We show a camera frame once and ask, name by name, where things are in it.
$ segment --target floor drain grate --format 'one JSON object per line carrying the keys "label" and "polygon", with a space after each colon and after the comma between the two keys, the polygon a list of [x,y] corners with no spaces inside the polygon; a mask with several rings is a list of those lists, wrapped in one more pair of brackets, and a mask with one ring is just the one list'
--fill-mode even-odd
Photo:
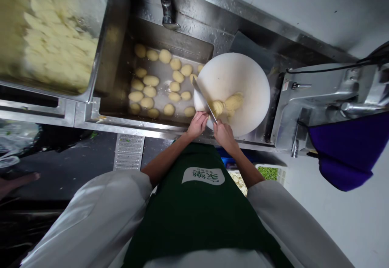
{"label": "floor drain grate", "polygon": [[141,170],[144,136],[118,134],[113,170]]}

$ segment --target purple cloth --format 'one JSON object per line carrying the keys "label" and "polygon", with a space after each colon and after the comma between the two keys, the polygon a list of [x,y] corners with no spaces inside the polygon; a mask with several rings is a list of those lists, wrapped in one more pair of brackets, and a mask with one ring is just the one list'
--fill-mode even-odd
{"label": "purple cloth", "polygon": [[320,173],[342,191],[363,185],[389,140],[389,112],[309,127]]}

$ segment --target faucet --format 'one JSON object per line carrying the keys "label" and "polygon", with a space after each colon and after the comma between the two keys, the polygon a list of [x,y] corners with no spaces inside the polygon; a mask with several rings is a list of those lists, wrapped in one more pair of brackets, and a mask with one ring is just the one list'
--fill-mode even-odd
{"label": "faucet", "polygon": [[180,26],[173,21],[173,8],[171,0],[161,0],[163,9],[162,25],[169,30],[180,29]]}

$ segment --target apron logo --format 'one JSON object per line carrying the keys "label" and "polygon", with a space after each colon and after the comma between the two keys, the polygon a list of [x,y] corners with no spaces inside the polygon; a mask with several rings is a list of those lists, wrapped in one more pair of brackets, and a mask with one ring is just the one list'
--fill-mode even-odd
{"label": "apron logo", "polygon": [[225,178],[221,169],[190,167],[185,170],[182,177],[182,183],[188,181],[202,181],[211,185],[222,185]]}

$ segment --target plastic bag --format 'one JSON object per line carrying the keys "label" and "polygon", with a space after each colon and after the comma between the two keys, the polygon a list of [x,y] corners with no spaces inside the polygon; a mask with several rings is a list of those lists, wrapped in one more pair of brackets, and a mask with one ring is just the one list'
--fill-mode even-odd
{"label": "plastic bag", "polygon": [[33,122],[0,119],[0,168],[19,163],[15,156],[36,141],[39,126]]}

